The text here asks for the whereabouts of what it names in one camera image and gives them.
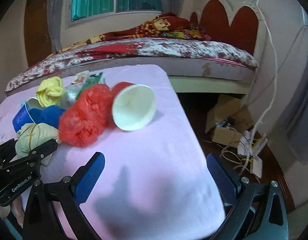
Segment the bed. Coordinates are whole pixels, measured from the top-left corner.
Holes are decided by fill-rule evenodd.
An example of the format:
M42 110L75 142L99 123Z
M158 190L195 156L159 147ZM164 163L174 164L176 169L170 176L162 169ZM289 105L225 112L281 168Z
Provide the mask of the bed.
M202 12L193 12L190 21L205 28L213 41L135 38L87 44L29 68L8 83L5 93L15 94L56 75L155 64L166 71L175 92L247 94L265 43L265 26L256 6L238 2L232 9L225 0L210 0Z

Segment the pink tablecloth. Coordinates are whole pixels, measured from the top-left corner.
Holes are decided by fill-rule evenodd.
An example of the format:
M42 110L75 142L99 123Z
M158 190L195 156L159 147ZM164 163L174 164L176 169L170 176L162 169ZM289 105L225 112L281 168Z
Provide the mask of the pink tablecloth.
M62 143L47 167L45 183L56 182L84 165L96 151L105 168L86 203L80 207L103 240L194 240L214 233L225 215L202 149L166 73L156 65L103 70L107 84L145 84L157 97L154 120L144 129L107 129L93 145L80 149ZM73 77L63 79L68 85ZM14 94L0 105L0 143L15 135L17 105L37 87ZM22 195L26 205L29 190ZM65 216L62 225L75 238Z

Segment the wooden door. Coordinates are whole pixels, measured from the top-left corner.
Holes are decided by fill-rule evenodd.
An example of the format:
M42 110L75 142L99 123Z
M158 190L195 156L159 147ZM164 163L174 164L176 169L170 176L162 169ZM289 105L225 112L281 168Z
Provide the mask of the wooden door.
M24 43L29 67L52 53L46 7L47 0L27 0L26 3Z

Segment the blue gripper pad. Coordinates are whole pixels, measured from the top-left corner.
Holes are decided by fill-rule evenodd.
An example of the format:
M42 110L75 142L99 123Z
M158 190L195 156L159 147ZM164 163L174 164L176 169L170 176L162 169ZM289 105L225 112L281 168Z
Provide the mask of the blue gripper pad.
M105 157L99 153L94 162L75 187L74 201L77 205L85 203L105 166Z
M206 158L207 168L212 175L225 202L235 205L237 202L237 186L230 179L229 175L221 167L213 154Z

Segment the green packet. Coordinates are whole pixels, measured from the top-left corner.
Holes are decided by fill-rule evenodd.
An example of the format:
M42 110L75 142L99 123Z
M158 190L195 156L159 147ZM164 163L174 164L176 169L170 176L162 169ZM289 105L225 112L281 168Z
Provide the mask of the green packet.
M80 92L78 93L77 97L76 97L76 100L79 98L79 96L81 95L81 93L83 91L85 91L86 89L88 89L89 87L92 87L93 85L95 84L105 84L105 78L103 76L103 72L99 73L99 74L93 74L93 75L90 75L83 87L81 88Z

